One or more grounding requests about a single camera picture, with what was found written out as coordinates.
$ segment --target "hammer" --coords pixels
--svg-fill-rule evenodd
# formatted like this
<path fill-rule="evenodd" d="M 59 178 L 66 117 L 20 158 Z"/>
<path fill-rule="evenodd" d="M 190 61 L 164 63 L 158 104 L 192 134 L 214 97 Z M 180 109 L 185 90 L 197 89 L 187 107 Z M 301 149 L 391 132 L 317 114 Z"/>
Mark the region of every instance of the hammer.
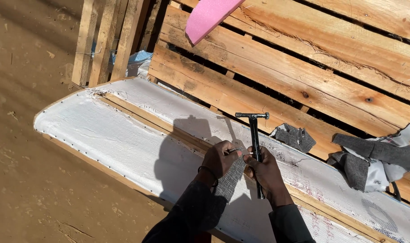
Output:
<path fill-rule="evenodd" d="M 240 113 L 237 112 L 235 113 L 236 118 L 240 117 L 247 117 L 249 119 L 249 124 L 250 124 L 250 132 L 252 133 L 252 152 L 253 152 L 253 158 L 255 158 L 257 161 L 262 163 L 262 157 L 260 155 L 260 149 L 259 149 L 259 135 L 258 135 L 258 118 L 265 118 L 269 119 L 269 113 L 266 112 L 265 114 L 255 114 L 255 113 Z M 258 190 L 258 199 L 265 199 L 265 196 L 262 193 L 262 186 L 259 184 L 259 182 L 256 180 L 256 187 Z"/>

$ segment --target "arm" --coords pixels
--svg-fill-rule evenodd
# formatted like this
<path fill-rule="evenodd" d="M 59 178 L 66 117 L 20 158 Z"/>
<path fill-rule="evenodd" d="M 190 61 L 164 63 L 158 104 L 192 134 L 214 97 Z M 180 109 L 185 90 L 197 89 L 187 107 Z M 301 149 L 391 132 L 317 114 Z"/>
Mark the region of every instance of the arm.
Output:
<path fill-rule="evenodd" d="M 167 216 L 148 232 L 142 243 L 166 242 L 167 239 L 180 243 L 192 241 L 205 216 L 207 203 L 212 196 L 212 185 L 241 156 L 240 151 L 224 155 L 224 151 L 233 146 L 229 141 L 223 141 L 207 151 L 202 165 L 209 170 L 199 171 Z"/>
<path fill-rule="evenodd" d="M 255 177 L 262 185 L 262 192 L 271 204 L 273 211 L 269 219 L 273 227 L 274 237 L 282 243 L 315 243 L 309 229 L 294 204 L 286 188 L 280 169 L 274 156 L 263 146 L 260 148 L 262 163 L 245 155 L 244 161 L 249 165 L 248 176 Z"/>

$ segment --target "sleeve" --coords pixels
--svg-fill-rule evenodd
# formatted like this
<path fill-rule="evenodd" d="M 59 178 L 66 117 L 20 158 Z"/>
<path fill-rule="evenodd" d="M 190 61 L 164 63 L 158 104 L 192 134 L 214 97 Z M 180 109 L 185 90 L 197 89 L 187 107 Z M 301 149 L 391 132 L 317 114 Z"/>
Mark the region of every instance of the sleeve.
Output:
<path fill-rule="evenodd" d="M 268 215 L 277 242 L 316 243 L 295 204 L 278 207 Z"/>
<path fill-rule="evenodd" d="M 211 197 L 210 189 L 200 181 L 193 181 L 175 203 L 167 216 L 157 223 L 142 243 L 191 242 L 205 216 L 206 202 Z"/>

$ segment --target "dirt ground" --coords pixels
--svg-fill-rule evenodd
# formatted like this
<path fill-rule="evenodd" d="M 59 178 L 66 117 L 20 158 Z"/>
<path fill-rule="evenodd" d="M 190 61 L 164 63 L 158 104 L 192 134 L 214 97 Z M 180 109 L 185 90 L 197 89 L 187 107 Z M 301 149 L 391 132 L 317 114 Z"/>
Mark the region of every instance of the dirt ground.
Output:
<path fill-rule="evenodd" d="M 167 214 L 33 131 L 74 91 L 82 3 L 0 0 L 0 242 L 141 242 Z"/>

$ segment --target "pink foam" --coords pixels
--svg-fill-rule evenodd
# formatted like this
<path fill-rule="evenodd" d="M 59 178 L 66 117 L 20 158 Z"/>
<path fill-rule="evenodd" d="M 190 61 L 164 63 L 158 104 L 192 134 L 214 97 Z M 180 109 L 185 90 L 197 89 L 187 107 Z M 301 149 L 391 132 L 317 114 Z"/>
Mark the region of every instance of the pink foam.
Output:
<path fill-rule="evenodd" d="M 201 0 L 187 20 L 186 34 L 196 45 L 245 0 Z"/>

